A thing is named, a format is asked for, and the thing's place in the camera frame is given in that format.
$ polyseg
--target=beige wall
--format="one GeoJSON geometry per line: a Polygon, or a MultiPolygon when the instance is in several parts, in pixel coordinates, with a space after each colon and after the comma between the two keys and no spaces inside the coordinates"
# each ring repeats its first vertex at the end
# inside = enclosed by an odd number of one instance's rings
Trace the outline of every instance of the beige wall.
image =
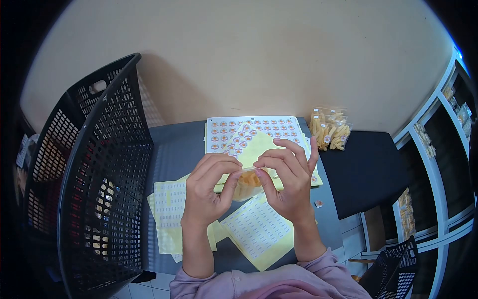
{"type": "Polygon", "coordinates": [[[420,0],[76,0],[43,43],[21,106],[40,131],[72,84],[140,52],[149,124],[349,108],[395,134],[435,88],[452,41],[420,0]]]}

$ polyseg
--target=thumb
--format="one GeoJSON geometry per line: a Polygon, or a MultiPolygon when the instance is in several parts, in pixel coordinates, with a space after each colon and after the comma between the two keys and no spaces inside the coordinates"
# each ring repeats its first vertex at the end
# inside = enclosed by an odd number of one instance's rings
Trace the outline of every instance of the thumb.
{"type": "Polygon", "coordinates": [[[224,183],[224,187],[222,188],[221,199],[228,202],[232,201],[232,196],[234,195],[234,191],[236,190],[240,176],[241,173],[234,173],[228,176],[226,182],[224,183]]]}
{"type": "Polygon", "coordinates": [[[277,196],[277,190],[275,189],[274,183],[272,182],[272,179],[267,174],[267,172],[262,169],[256,169],[254,170],[254,173],[259,178],[259,181],[261,181],[266,197],[269,199],[273,199],[275,196],[277,196]]]}

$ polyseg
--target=black basket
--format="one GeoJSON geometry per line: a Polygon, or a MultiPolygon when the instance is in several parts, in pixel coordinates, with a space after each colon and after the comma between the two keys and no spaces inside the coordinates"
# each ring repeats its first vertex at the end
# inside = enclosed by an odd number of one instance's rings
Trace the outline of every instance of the black basket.
{"type": "Polygon", "coordinates": [[[418,249],[415,238],[382,251],[365,272],[360,285],[372,298],[404,298],[418,270],[418,249]]]}
{"type": "Polygon", "coordinates": [[[153,144],[136,73],[140,58],[119,59],[69,88],[30,164],[27,236],[54,255],[41,266],[61,272],[70,298],[108,298],[142,271],[140,212],[153,144]],[[102,80],[106,89],[96,91],[102,80]]]}

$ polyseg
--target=white tiled floor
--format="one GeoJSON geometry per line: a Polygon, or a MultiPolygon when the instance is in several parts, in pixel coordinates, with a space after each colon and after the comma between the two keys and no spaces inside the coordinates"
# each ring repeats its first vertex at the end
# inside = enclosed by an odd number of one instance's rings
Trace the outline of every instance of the white tiled floor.
{"type": "MultiPolygon", "coordinates": [[[[334,250],[338,262],[345,264],[351,274],[362,276],[367,264],[347,261],[349,258],[360,259],[365,251],[365,237],[360,214],[340,220],[340,230],[344,246],[334,250]]],[[[156,279],[148,282],[130,283],[113,296],[116,299],[167,299],[169,298],[169,282],[174,275],[156,273],[156,279]]]]}

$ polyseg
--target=dark gray table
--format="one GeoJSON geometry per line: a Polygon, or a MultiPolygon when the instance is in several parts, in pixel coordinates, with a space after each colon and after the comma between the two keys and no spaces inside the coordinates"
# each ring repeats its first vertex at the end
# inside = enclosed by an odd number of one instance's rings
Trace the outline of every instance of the dark gray table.
{"type": "MultiPolygon", "coordinates": [[[[302,132],[310,137],[310,131],[304,118],[298,118],[302,132]]],[[[150,170],[147,178],[146,195],[153,193],[154,182],[177,180],[190,173],[199,160],[204,156],[204,124],[206,121],[185,122],[150,128],[151,137],[154,141],[154,150],[151,158],[150,170]]],[[[325,246],[335,250],[342,247],[342,236],[335,208],[332,191],[327,180],[327,175],[322,161],[317,162],[317,170],[323,185],[312,188],[310,201],[321,200],[324,205],[315,209],[315,219],[318,222],[320,237],[325,246]]],[[[159,253],[156,225],[152,212],[147,203],[146,196],[142,205],[141,239],[147,240],[147,246],[142,243],[141,261],[143,269],[175,274],[181,267],[182,262],[175,263],[171,255],[159,253]]],[[[219,221],[226,218],[245,202],[232,202],[230,209],[219,221]]],[[[256,272],[257,269],[246,259],[239,249],[226,238],[217,243],[217,251],[214,254],[214,271],[222,273],[231,269],[245,273],[256,272]]],[[[295,264],[294,249],[289,251],[268,270],[278,268],[285,264],[295,264]]]]}

